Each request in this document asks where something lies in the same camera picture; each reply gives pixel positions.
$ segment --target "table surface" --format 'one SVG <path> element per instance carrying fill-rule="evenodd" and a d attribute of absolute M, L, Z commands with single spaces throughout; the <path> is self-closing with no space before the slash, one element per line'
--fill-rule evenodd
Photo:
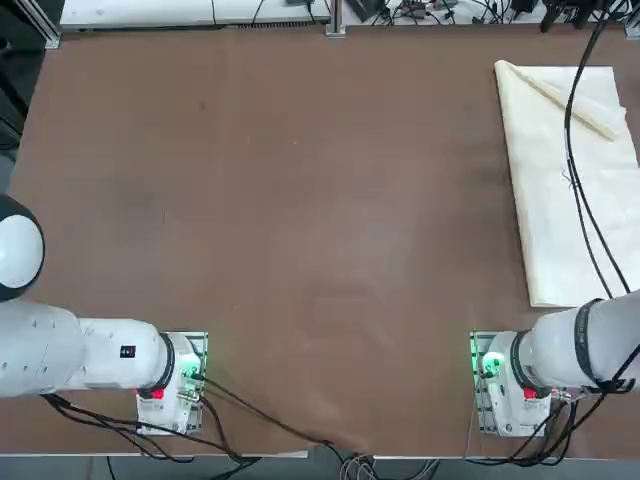
<path fill-rule="evenodd" d="M 470 428 L 469 331 L 536 318 L 493 63 L 575 64 L 587 37 L 512 25 L 69 39 L 47 54 L 13 180 L 47 241 L 28 296 L 207 330 L 209 375 L 357 451 L 508 453 L 513 441 Z M 593 55 L 615 67 L 636 136 L 639 48 L 611 30 Z M 69 396 L 135 415 L 132 392 Z M 216 402 L 236 448 L 305 447 Z M 608 399 L 571 455 L 640 458 L 635 402 Z M 2 400 L 0 424 L 2 452 L 133 450 L 38 398 Z"/>

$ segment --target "floor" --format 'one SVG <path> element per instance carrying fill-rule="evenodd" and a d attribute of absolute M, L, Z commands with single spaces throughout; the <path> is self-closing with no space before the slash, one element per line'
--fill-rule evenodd
<path fill-rule="evenodd" d="M 29 99 L 37 79 L 41 55 L 31 55 L 14 62 L 7 70 L 18 91 Z M 7 113 L 5 99 L 0 98 L 0 110 Z M 11 169 L 16 161 L 13 150 L 0 151 L 0 189 L 9 185 Z M 111 457 L 114 477 L 127 479 L 211 479 L 233 468 L 224 457 L 200 457 L 193 463 L 178 465 L 157 462 L 140 457 Z M 421 465 L 418 460 L 385 460 L 378 463 L 380 476 L 385 478 L 407 478 Z M 549 479 L 588 480 L 600 478 L 634 478 L 640 473 L 640 462 L 609 462 L 588 460 L 565 460 L 555 468 L 536 467 L 483 467 L 471 465 L 463 460 L 443 460 L 433 478 L 448 479 Z M 263 459 L 234 478 L 248 479 L 297 479 L 309 480 L 335 478 L 339 465 L 326 450 L 318 448 L 309 452 L 307 459 Z M 38 479 L 47 480 L 110 480 L 105 457 L 1 457 L 0 478 L 3 480 Z"/>

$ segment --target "folded cloth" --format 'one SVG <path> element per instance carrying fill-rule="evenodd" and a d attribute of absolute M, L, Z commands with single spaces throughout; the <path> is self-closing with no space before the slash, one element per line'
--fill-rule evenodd
<path fill-rule="evenodd" d="M 573 307 L 606 297 L 589 260 L 567 169 L 564 112 L 576 70 L 495 64 L 533 306 Z M 587 67 L 574 101 L 571 145 L 593 214 L 634 290 L 640 286 L 640 169 L 625 113 L 613 69 Z M 603 275 L 613 294 L 623 295 L 584 217 Z"/>

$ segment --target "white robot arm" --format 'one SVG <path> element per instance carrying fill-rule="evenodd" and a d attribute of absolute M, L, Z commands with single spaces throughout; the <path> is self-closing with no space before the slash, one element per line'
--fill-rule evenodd
<path fill-rule="evenodd" d="M 44 252 L 33 214 L 0 195 L 0 397 L 135 389 L 141 422 L 197 430 L 202 382 L 191 376 L 204 374 L 206 334 L 190 338 L 138 320 L 77 318 L 17 299 L 37 279 Z"/>
<path fill-rule="evenodd" d="M 639 315 L 636 291 L 544 315 L 528 331 L 496 334 L 477 369 L 495 423 L 488 431 L 529 436 L 549 414 L 554 389 L 611 387 L 607 383 L 640 345 Z M 636 357 L 615 388 L 638 390 L 639 378 Z"/>

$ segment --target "wire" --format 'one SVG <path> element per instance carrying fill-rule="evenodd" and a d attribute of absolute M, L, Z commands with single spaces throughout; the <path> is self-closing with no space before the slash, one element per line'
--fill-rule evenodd
<path fill-rule="evenodd" d="M 20 139 L 22 138 L 22 130 L 2 116 L 0 116 L 0 128 L 2 128 L 3 131 L 14 140 L 20 142 Z"/>
<path fill-rule="evenodd" d="M 383 478 L 380 477 L 374 468 L 374 465 L 370 465 L 367 462 L 366 456 L 362 455 L 360 457 L 357 457 L 355 460 L 356 462 L 359 461 L 359 458 L 364 458 L 364 462 L 360 464 L 359 468 L 358 468 L 358 475 L 356 476 L 356 480 L 359 480 L 360 478 L 360 472 L 364 471 L 364 473 L 371 479 L 371 480 L 392 480 L 389 478 Z M 420 465 L 420 468 L 418 469 L 417 472 L 409 475 L 408 477 L 399 479 L 399 480 L 420 480 L 424 477 L 426 477 L 430 472 L 432 473 L 432 475 L 435 473 L 435 470 L 437 470 L 438 465 L 440 464 L 440 460 L 436 459 L 433 461 L 430 460 L 425 460 L 424 463 L 422 465 Z"/>
<path fill-rule="evenodd" d="M 192 375 L 191 378 L 194 378 L 196 380 L 201 380 L 201 381 L 203 381 L 205 383 L 208 383 L 209 385 L 217 388 L 218 390 L 223 392 L 225 395 L 229 396 L 230 398 L 232 398 L 233 400 L 238 402 L 243 407 L 247 408 L 248 410 L 250 410 L 254 414 L 256 414 L 259 417 L 261 417 L 263 420 L 267 420 L 268 422 L 273 423 L 274 425 L 276 425 L 276 426 L 280 427 L 281 429 L 291 433 L 292 435 L 295 435 L 296 437 L 302 438 L 303 440 L 306 440 L 308 442 L 316 443 L 318 445 L 325 446 L 326 448 L 328 448 L 335 455 L 335 457 L 339 460 L 340 464 L 344 463 L 344 461 L 345 461 L 344 458 L 342 457 L 342 455 L 340 455 L 340 452 L 338 452 L 338 450 L 335 447 L 335 445 L 332 442 L 330 442 L 329 440 L 316 438 L 316 437 L 314 437 L 312 435 L 309 435 L 307 433 L 304 433 L 304 432 L 298 430 L 297 428 L 291 427 L 291 426 L 287 425 L 286 423 L 281 422 L 277 418 L 275 418 L 275 417 L 263 412 L 259 408 L 254 407 L 252 404 L 250 404 L 246 400 L 243 400 L 238 395 L 236 395 L 235 393 L 233 393 L 229 389 L 225 388 L 224 386 L 220 385 L 218 382 L 215 382 L 214 380 L 211 380 L 210 378 L 207 378 L 207 377 L 205 377 L 203 375 L 199 375 L 199 374 Z"/>
<path fill-rule="evenodd" d="M 629 368 L 629 365 L 633 363 L 633 361 L 638 357 L 638 355 L 640 355 L 640 345 L 638 345 L 631 352 L 629 357 L 627 357 L 625 362 L 622 364 L 622 366 L 618 369 L 616 374 L 611 379 L 609 384 L 612 386 L 612 388 L 615 387 L 615 385 L 617 385 L 618 381 L 620 380 L 620 377 L 622 377 L 622 375 L 627 370 L 627 368 Z M 603 392 L 600 394 L 600 396 L 594 402 L 591 408 L 589 408 L 589 410 L 587 410 L 587 412 L 580 418 L 580 420 L 575 422 L 575 424 L 572 425 L 571 428 L 567 430 L 567 432 L 564 432 L 562 435 L 560 435 L 560 437 L 552 445 L 550 450 L 552 451 L 555 450 L 557 446 L 560 445 L 560 443 L 562 443 L 565 440 L 565 438 L 570 438 L 570 435 L 573 434 L 573 432 L 575 432 L 584 422 L 586 422 L 589 419 L 589 417 L 591 417 L 591 415 L 593 415 L 593 413 L 600 407 L 602 402 L 604 402 L 605 398 L 607 398 L 607 396 L 610 395 L 611 393 L 614 393 L 614 392 L 606 389 L 603 390 Z"/>
<path fill-rule="evenodd" d="M 260 460 L 262 460 L 262 459 L 261 458 L 253 458 L 249 462 L 245 462 L 242 465 L 238 465 L 233 470 L 229 470 L 228 472 L 224 472 L 224 473 L 221 473 L 219 475 L 215 475 L 215 476 L 211 477 L 210 480 L 228 480 L 229 478 L 233 477 L 236 473 L 239 473 L 242 470 L 244 470 L 245 468 L 249 468 L 250 466 L 255 465 Z"/>
<path fill-rule="evenodd" d="M 384 7 L 382 7 L 380 10 L 378 10 L 378 15 L 376 16 L 376 18 L 373 19 L 373 22 L 371 22 L 371 26 L 373 27 L 376 22 L 380 19 L 380 17 L 382 16 L 382 12 L 386 11 L 389 5 L 389 2 L 391 0 L 387 0 L 386 2 L 384 2 Z"/>
<path fill-rule="evenodd" d="M 493 11 L 493 9 L 491 8 L 491 6 L 489 5 L 489 1 L 487 0 L 486 3 L 482 3 L 479 0 L 471 0 L 473 3 L 477 3 L 478 5 L 481 5 L 485 8 L 482 17 L 484 18 L 484 16 L 486 15 L 487 12 L 491 12 L 491 15 L 493 16 L 494 20 L 496 21 L 496 23 L 500 22 L 500 19 L 498 18 L 498 15 L 496 15 L 496 13 Z"/>
<path fill-rule="evenodd" d="M 311 0 L 306 0 L 304 2 L 304 4 L 307 6 L 307 11 L 309 12 L 309 16 L 311 17 L 311 21 L 315 25 L 317 22 L 316 22 L 316 17 L 313 16 L 313 12 L 311 11 Z"/>
<path fill-rule="evenodd" d="M 186 435 L 184 433 L 178 432 L 176 430 L 172 430 L 170 428 L 166 428 L 166 427 L 163 427 L 161 425 L 154 425 L 154 424 L 151 424 L 151 423 L 148 423 L 148 422 L 140 422 L 140 421 L 134 421 L 134 420 L 123 420 L 123 419 L 113 418 L 113 417 L 110 417 L 108 415 L 102 415 L 102 414 L 99 414 L 99 413 L 96 413 L 96 412 L 92 412 L 91 410 L 86 410 L 86 409 L 83 409 L 83 408 L 79 408 L 79 407 L 71 404 L 71 402 L 69 402 L 68 400 L 65 400 L 64 398 L 62 398 L 62 397 L 60 397 L 58 395 L 46 395 L 46 396 L 43 395 L 43 398 L 45 398 L 45 400 L 47 400 L 47 402 L 50 405 L 52 405 L 52 402 L 49 399 L 47 399 L 47 397 L 49 397 L 49 398 L 54 397 L 55 401 L 59 402 L 58 406 L 61 409 L 64 409 L 66 411 L 72 411 L 72 412 L 75 412 L 75 413 L 79 413 L 81 415 L 89 416 L 89 417 L 97 420 L 98 422 L 102 421 L 102 422 L 106 422 L 108 424 L 114 424 L 115 423 L 115 424 L 120 424 L 120 425 L 129 425 L 129 426 L 135 427 L 136 429 L 137 428 L 141 428 L 141 427 L 146 427 L 146 428 L 149 428 L 149 429 L 160 430 L 161 432 L 170 433 L 172 435 L 175 435 L 176 437 L 184 438 L 185 440 L 188 440 L 190 442 L 199 443 L 199 444 L 202 444 L 202 445 L 207 445 L 207 446 L 210 446 L 210 447 L 214 447 L 214 448 L 226 453 L 227 455 L 230 455 L 230 453 L 231 453 L 223 445 L 220 445 L 220 444 L 218 444 L 216 442 L 212 442 L 210 440 L 203 440 L 203 439 L 198 438 L 198 437 L 189 436 L 189 435 Z"/>
<path fill-rule="evenodd" d="M 64 410 L 64 407 L 60 404 L 59 399 L 61 399 L 61 397 L 58 397 L 57 395 L 43 395 L 42 396 L 47 403 L 49 403 L 49 405 L 51 405 L 51 407 L 54 408 L 54 410 L 56 410 L 58 413 L 60 413 L 63 417 L 72 420 L 76 423 L 80 423 L 83 425 L 91 425 L 94 427 L 98 427 L 98 428 L 106 428 L 108 430 L 111 430 L 115 433 L 117 433 L 118 435 L 120 435 L 121 437 L 123 437 L 125 440 L 127 440 L 128 442 L 131 442 L 134 447 L 136 447 L 138 450 L 140 450 L 140 452 L 143 455 L 146 455 L 154 460 L 171 460 L 172 462 L 175 463 L 190 463 L 193 461 L 193 458 L 191 459 L 180 459 L 180 458 L 176 458 L 173 457 L 171 455 L 169 455 L 166 451 L 164 451 L 160 445 L 158 445 L 153 439 L 149 438 L 146 435 L 143 435 L 141 433 L 136 432 L 135 430 L 131 430 L 128 428 L 123 428 L 123 427 L 116 427 L 114 425 L 109 424 L 108 422 L 105 422 L 103 420 L 97 419 L 91 415 L 91 418 L 94 418 L 94 420 L 96 420 L 96 422 L 91 422 L 89 420 L 85 420 L 82 418 L 78 418 L 75 415 L 70 414 L 69 412 Z M 139 445 L 136 443 L 136 441 L 129 437 L 128 435 L 132 435 L 133 437 L 138 437 L 141 438 L 149 443 L 151 443 L 160 453 L 162 456 L 158 456 L 157 454 L 154 454 L 152 452 L 150 452 L 148 449 L 144 448 L 142 445 Z"/>
<path fill-rule="evenodd" d="M 256 24 L 256 18 L 258 18 L 258 13 L 260 13 L 260 9 L 262 8 L 263 3 L 264 3 L 264 0 L 260 0 L 260 3 L 258 4 L 258 8 L 256 8 L 256 13 L 253 14 L 253 20 L 251 20 L 251 26 L 254 26 Z"/>
<path fill-rule="evenodd" d="M 26 119 L 29 113 L 29 106 L 2 70 L 0 70 L 0 90 L 4 92 L 11 106 L 22 116 L 22 119 Z"/>
<path fill-rule="evenodd" d="M 447 12 L 449 13 L 449 18 L 451 19 L 451 23 L 455 25 L 456 24 L 456 19 L 454 16 L 455 12 L 451 10 L 451 7 L 449 6 L 449 2 L 447 2 L 447 0 L 442 0 L 442 3 L 444 4 L 444 7 L 447 9 Z"/>
<path fill-rule="evenodd" d="M 111 466 L 111 457 L 107 455 L 107 467 L 109 467 L 109 475 L 111 475 L 111 480 L 117 480 L 115 474 L 113 473 L 113 467 Z"/>
<path fill-rule="evenodd" d="M 529 445 L 535 438 L 536 435 L 538 434 L 538 432 L 540 430 L 542 430 L 543 428 L 545 428 L 545 426 L 547 425 L 547 423 L 552 420 L 553 418 L 557 417 L 558 415 L 560 415 L 560 412 L 562 411 L 562 409 L 565 407 L 565 404 L 562 403 L 560 404 L 559 407 L 553 409 L 551 411 L 551 413 L 549 413 L 549 415 L 547 416 L 547 418 L 545 418 L 531 433 L 531 435 L 529 435 L 529 437 L 527 438 L 527 440 L 520 446 L 520 448 L 518 448 L 518 450 L 516 450 L 513 454 L 511 454 L 511 456 L 507 457 L 507 458 L 503 458 L 503 459 L 498 459 L 498 458 L 488 458 L 485 460 L 472 460 L 472 459 L 466 459 L 467 462 L 469 463 L 475 463 L 476 465 L 485 465 L 485 466 L 498 466 L 498 465 L 506 465 L 506 464 L 510 464 L 510 463 L 514 463 L 516 460 L 518 460 L 518 455 L 520 455 L 520 453 L 522 453 L 522 451 L 527 448 L 527 445 Z"/>
<path fill-rule="evenodd" d="M 243 400 L 242 398 L 240 398 L 238 395 L 236 395 L 235 393 L 231 392 L 230 390 L 228 390 L 227 388 L 223 387 L 222 385 L 220 385 L 219 383 L 211 380 L 210 378 L 204 377 L 202 375 L 193 375 L 192 378 L 196 379 L 196 380 L 201 380 L 204 381 L 206 383 L 208 383 L 209 385 L 217 388 L 218 390 L 220 390 L 221 392 L 223 392 L 225 395 L 228 395 L 229 397 L 233 398 L 236 402 L 240 403 L 241 405 L 243 405 L 244 407 L 248 408 L 249 410 L 251 410 L 253 413 L 257 414 L 258 416 L 262 417 L 265 420 L 268 420 L 269 422 L 277 425 L 278 427 L 280 427 L 283 430 L 286 430 L 287 432 L 302 438 L 303 440 L 307 440 L 308 442 L 311 443 L 318 443 L 321 445 L 326 445 L 327 443 L 331 443 L 328 440 L 322 440 L 316 437 L 313 437 L 309 434 L 306 434 L 304 432 L 301 432 L 300 430 L 291 427 L 285 423 L 282 423 L 280 420 L 278 420 L 275 417 L 272 417 L 271 415 L 268 415 L 267 413 L 263 412 L 262 410 L 260 410 L 257 407 L 254 407 L 253 405 L 251 405 L 249 402 Z"/>
<path fill-rule="evenodd" d="M 413 17 L 414 23 L 416 24 L 416 26 L 418 26 L 419 23 L 418 23 L 418 19 L 416 18 L 416 14 L 413 11 L 413 5 L 411 3 L 407 3 L 407 7 L 409 9 L 409 13 L 411 13 L 411 16 Z"/>
<path fill-rule="evenodd" d="M 587 61 L 589 60 L 589 57 L 591 56 L 591 52 L 593 51 L 593 48 L 595 47 L 596 42 L 598 41 L 598 38 L 600 37 L 600 34 L 602 33 L 602 31 L 606 28 L 607 23 L 609 21 L 609 18 L 611 18 L 611 15 L 613 13 L 615 13 L 625 2 L 620 2 L 618 4 L 618 6 L 612 11 L 612 12 L 607 12 L 609 6 L 612 4 L 612 2 L 610 1 L 607 5 L 605 5 L 603 7 L 603 12 L 602 15 L 600 16 L 600 19 L 598 20 L 598 24 L 596 25 L 596 28 L 594 29 L 591 38 L 589 39 L 589 42 L 587 43 L 587 48 L 585 49 L 582 58 L 580 59 L 580 64 L 578 66 L 578 70 L 576 72 L 576 76 L 573 80 L 573 86 L 571 87 L 571 92 L 569 93 L 569 99 L 567 100 L 567 108 L 565 110 L 565 117 L 564 117 L 564 133 L 565 133 L 565 147 L 566 147 L 566 154 L 567 154 L 567 167 L 569 169 L 569 174 L 571 176 L 571 183 L 574 187 L 574 197 L 575 197 L 575 201 L 576 201 L 576 209 L 578 212 L 578 220 L 580 222 L 580 229 L 582 230 L 582 236 L 584 237 L 584 241 L 585 241 L 585 246 L 587 248 L 587 252 L 589 254 L 589 259 L 591 260 L 591 264 L 593 265 L 594 270 L 596 271 L 596 275 L 598 276 L 598 278 L 600 279 L 600 283 L 602 283 L 602 286 L 605 290 L 605 292 L 607 293 L 607 296 L 609 298 L 613 298 L 612 294 L 611 294 L 611 290 L 609 289 L 609 286 L 607 285 L 607 282 L 600 270 L 600 267 L 598 266 L 598 262 L 595 258 L 595 255 L 593 253 L 593 249 L 591 248 L 591 243 L 589 241 L 589 235 L 587 233 L 587 229 L 584 223 L 584 218 L 582 215 L 582 209 L 580 206 L 580 200 L 578 198 L 578 194 L 580 194 L 580 199 L 582 200 L 582 203 L 584 204 L 584 209 L 587 212 L 587 216 L 589 217 L 589 220 L 591 221 L 591 224 L 593 225 L 593 228 L 598 236 L 598 239 L 600 240 L 600 243 L 602 244 L 602 247 L 607 255 L 607 258 L 609 259 L 609 262 L 611 263 L 611 266 L 613 267 L 613 269 L 615 270 L 620 283 L 622 283 L 622 286 L 625 290 L 626 293 L 630 293 L 631 290 L 629 288 L 629 284 L 627 283 L 624 274 L 622 273 L 622 270 L 620 269 L 620 266 L 618 265 L 618 263 L 616 262 L 615 258 L 613 257 L 613 254 L 611 253 L 611 250 L 609 249 L 609 246 L 604 238 L 604 236 L 602 235 L 602 231 L 600 230 L 600 226 L 598 225 L 598 222 L 596 221 L 593 212 L 591 211 L 591 207 L 589 205 L 589 202 L 587 201 L 587 196 L 584 193 L 584 188 L 582 186 L 582 182 L 580 181 L 580 175 L 578 174 L 578 170 L 576 168 L 576 164 L 575 164 L 575 159 L 573 157 L 573 148 L 571 145 L 571 119 L 572 119 L 572 108 L 573 108 L 573 101 L 575 98 L 575 94 L 576 94 L 576 89 L 578 87 L 578 82 L 580 81 L 580 78 L 582 76 L 582 72 L 584 71 Z"/>
<path fill-rule="evenodd" d="M 227 440 L 227 436 L 224 433 L 224 428 L 222 427 L 222 421 L 220 420 L 220 416 L 218 415 L 218 412 L 213 407 L 213 404 L 209 400 L 204 398 L 204 397 L 202 397 L 200 399 L 200 402 L 202 402 L 202 404 L 205 406 L 205 408 L 207 410 L 209 410 L 209 413 L 211 413 L 211 416 L 213 417 L 213 421 L 216 424 L 216 429 L 218 430 L 218 437 L 220 437 L 220 441 L 222 442 L 222 445 L 229 452 L 229 458 L 231 458 L 231 460 L 233 460 L 234 462 L 236 462 L 236 463 L 238 463 L 240 465 L 245 463 L 245 459 L 242 457 L 242 455 L 240 455 L 235 450 L 233 450 L 231 448 L 231 446 L 229 445 L 229 442 Z"/>
<path fill-rule="evenodd" d="M 425 12 L 425 15 L 426 15 L 427 17 L 431 17 L 431 18 L 433 18 L 433 19 L 436 21 L 436 23 L 437 23 L 438 25 L 442 25 L 442 22 L 441 22 L 440 20 L 438 20 L 438 17 L 436 17 L 433 13 L 431 13 L 431 12 Z"/>

